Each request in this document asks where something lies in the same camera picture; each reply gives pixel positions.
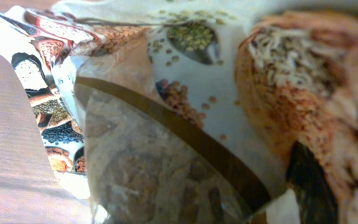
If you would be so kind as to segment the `white brown snack bag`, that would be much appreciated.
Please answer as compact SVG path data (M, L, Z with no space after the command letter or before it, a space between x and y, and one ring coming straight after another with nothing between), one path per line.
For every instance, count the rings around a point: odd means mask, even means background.
M0 55L93 223L358 223L358 1L15 6Z

